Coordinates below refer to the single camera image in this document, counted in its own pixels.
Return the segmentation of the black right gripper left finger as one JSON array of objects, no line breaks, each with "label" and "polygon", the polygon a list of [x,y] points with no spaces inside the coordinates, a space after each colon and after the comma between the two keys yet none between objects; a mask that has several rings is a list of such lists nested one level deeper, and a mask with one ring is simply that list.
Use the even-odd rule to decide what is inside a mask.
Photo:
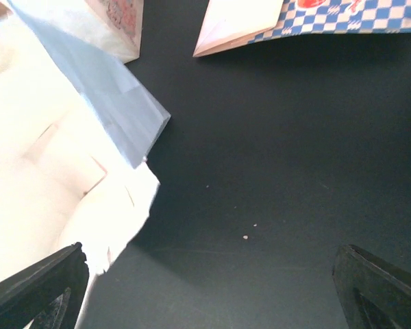
[{"label": "black right gripper left finger", "polygon": [[88,286],[75,243],[0,282],[0,328],[74,328]]}]

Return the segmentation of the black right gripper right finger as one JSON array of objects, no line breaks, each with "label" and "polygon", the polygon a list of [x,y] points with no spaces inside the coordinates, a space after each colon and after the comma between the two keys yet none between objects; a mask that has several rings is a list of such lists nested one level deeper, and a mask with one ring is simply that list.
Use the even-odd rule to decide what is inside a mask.
[{"label": "black right gripper right finger", "polygon": [[411,273],[341,245],[332,277],[350,328],[411,328]]}]

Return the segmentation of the light blue paper bag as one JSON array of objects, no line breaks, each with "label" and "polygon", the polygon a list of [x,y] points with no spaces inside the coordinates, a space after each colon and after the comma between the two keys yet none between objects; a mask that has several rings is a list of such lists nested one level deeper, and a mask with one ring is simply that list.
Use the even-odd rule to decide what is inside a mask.
[{"label": "light blue paper bag", "polygon": [[94,282],[149,217],[170,119],[103,45],[111,1],[0,1],[0,282],[80,243]]}]

